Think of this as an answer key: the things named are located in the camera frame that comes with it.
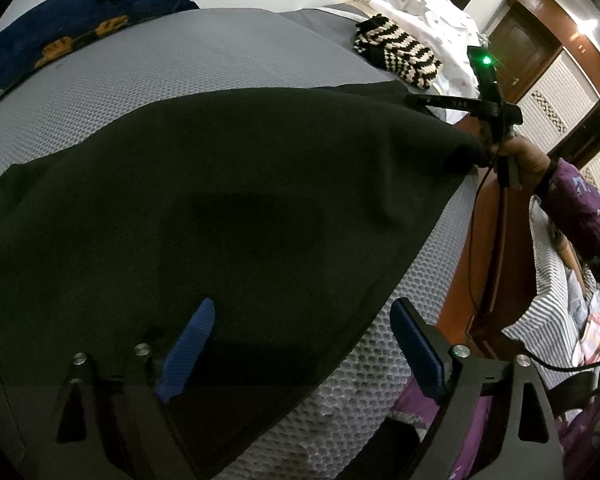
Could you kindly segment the person right hand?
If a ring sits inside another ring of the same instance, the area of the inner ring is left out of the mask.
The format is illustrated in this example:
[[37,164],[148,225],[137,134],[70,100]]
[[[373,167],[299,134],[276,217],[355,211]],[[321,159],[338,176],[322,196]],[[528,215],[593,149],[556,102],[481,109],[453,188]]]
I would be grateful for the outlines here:
[[489,148],[494,155],[510,158],[517,168],[518,181],[528,191],[535,191],[552,168],[552,161],[525,136],[512,136]]

